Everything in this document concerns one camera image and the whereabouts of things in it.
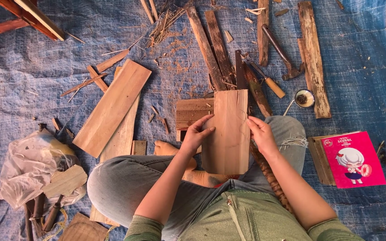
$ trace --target saw blade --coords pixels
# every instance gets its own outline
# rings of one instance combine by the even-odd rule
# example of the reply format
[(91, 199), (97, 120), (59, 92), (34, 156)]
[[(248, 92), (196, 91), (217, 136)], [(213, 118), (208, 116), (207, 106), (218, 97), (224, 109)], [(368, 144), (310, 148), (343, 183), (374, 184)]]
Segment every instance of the saw blade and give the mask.
[(247, 89), (247, 82), (245, 81), (244, 65), (241, 58), (241, 51), (235, 51), (235, 63), (236, 63), (236, 86), (238, 90)]

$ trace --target small bowl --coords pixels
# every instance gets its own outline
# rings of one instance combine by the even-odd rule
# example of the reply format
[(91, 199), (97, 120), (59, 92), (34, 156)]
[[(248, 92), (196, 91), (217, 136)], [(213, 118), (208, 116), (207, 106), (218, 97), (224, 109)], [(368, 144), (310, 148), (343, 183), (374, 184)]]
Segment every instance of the small bowl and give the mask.
[(294, 96), (294, 101), (301, 108), (309, 108), (315, 104), (315, 96), (312, 91), (307, 89), (302, 89), (297, 91)]

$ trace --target pink notebook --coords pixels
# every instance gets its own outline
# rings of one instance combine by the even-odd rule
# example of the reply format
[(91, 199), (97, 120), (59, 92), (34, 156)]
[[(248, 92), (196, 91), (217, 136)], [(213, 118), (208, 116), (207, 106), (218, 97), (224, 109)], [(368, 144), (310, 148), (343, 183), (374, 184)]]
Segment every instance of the pink notebook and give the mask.
[(386, 185), (381, 164), (366, 131), (321, 141), (338, 188)]

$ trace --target ripped jeans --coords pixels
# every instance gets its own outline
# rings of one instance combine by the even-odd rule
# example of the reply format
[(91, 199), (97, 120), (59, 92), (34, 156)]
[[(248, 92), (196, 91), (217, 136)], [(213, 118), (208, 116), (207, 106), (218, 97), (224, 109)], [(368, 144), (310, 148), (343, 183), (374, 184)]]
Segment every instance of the ripped jeans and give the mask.
[[(302, 174), (307, 140), (303, 126), (289, 116), (266, 118), (280, 152)], [(88, 195), (98, 211), (128, 227), (136, 208), (158, 180), (173, 156), (118, 156), (94, 168), (88, 179)], [(218, 188), (181, 181), (162, 239), (174, 240), (206, 206), (229, 189), (275, 195), (260, 167), (250, 155), (249, 170), (237, 180), (229, 179)]]

